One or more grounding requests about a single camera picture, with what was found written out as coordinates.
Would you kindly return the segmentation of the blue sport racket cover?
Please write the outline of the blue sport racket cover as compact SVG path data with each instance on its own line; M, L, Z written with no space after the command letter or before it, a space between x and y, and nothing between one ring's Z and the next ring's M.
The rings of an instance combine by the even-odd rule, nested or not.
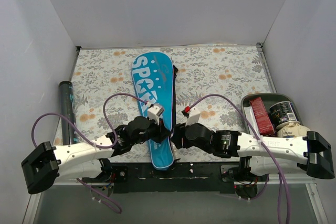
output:
M175 78L178 70L169 56L162 52L147 52L139 55L131 67L131 75L137 98L149 105L163 108L160 118L170 131L176 123ZM148 140L151 163L157 170L168 170L175 157L170 138L161 143Z

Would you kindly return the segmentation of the black shuttlecock tube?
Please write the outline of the black shuttlecock tube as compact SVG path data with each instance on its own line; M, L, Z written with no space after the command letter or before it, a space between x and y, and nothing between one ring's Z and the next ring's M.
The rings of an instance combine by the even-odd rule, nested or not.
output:
M74 95L72 82L62 81L59 83L59 98L61 114L65 116L73 125L75 125L76 119L74 114ZM71 145L78 142L74 129L64 119L61 119L61 130L63 145Z

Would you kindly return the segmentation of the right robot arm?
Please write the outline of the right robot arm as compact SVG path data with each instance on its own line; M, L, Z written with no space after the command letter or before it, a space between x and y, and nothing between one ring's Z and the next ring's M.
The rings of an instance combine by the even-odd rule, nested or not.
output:
M171 141L178 149L197 147L220 158L249 158L237 168L246 181L277 173L279 167L284 173L304 171L313 178L335 178L331 145L315 131L299 137L255 137L239 131L211 131L200 123L178 124Z

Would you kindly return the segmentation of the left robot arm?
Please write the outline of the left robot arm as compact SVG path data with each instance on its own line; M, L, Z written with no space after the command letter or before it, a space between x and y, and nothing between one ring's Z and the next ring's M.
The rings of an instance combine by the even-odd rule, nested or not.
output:
M53 146L43 142L21 162L28 193L33 195L49 189L54 182L80 177L97 178L106 182L112 170L101 159L122 155L132 146L148 140L163 142L171 135L162 119L137 116L115 132L90 142Z

